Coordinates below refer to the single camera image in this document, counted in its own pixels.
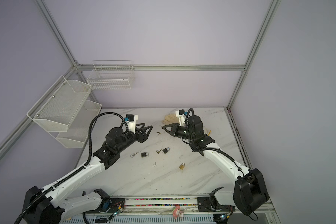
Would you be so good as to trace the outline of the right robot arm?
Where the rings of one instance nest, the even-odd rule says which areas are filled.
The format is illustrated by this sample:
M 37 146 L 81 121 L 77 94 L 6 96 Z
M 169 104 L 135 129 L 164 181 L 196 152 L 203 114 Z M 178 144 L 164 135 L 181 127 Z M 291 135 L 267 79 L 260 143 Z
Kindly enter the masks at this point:
M 246 216 L 252 215 L 269 200 L 269 194 L 263 174 L 258 169 L 250 169 L 240 164 L 224 152 L 216 141 L 205 133 L 199 116 L 184 115 L 179 123 L 163 126 L 169 135 L 182 139 L 193 152 L 212 161 L 227 175 L 231 187 L 218 187 L 210 193 L 210 204 L 217 211 L 223 206 L 234 206 Z

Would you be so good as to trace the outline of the brass padlock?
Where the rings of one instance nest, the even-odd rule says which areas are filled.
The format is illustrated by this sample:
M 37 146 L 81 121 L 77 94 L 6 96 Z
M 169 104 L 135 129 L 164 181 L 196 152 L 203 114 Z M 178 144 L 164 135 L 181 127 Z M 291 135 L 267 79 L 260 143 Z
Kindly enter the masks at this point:
M 180 169 L 180 170 L 183 170 L 184 167 L 185 167 L 185 163 L 182 163 L 182 164 L 179 166 L 179 169 Z

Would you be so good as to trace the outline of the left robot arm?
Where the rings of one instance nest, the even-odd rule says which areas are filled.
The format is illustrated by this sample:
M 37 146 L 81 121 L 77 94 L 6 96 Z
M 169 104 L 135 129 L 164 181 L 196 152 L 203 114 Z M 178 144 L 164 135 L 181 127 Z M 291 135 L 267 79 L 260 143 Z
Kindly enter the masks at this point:
M 68 196 L 85 182 L 111 167 L 120 158 L 121 152 L 133 143 L 145 142 L 152 128 L 144 123 L 138 124 L 135 132 L 124 132 L 120 127 L 112 128 L 102 147 L 92 154 L 88 164 L 83 164 L 52 184 L 29 189 L 16 223 L 23 219 L 28 224 L 58 224 L 87 211 L 108 211 L 111 198 L 102 189 L 95 189 L 90 194 L 74 199 L 68 199 Z

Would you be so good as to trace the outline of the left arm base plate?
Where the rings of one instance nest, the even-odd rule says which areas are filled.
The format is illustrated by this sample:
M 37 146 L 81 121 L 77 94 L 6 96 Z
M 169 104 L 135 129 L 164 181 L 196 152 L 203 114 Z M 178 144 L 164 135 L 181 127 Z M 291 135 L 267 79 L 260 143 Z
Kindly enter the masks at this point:
M 123 198 L 111 198 L 102 202 L 99 208 L 100 213 L 115 213 L 119 207 L 125 205 L 125 199 Z

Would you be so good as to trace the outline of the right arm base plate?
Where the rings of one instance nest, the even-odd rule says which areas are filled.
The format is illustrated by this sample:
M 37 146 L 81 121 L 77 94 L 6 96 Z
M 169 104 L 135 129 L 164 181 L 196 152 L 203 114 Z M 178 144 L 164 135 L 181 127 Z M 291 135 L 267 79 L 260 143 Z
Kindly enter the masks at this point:
M 235 206 L 220 205 L 213 197 L 197 198 L 199 212 L 235 212 Z

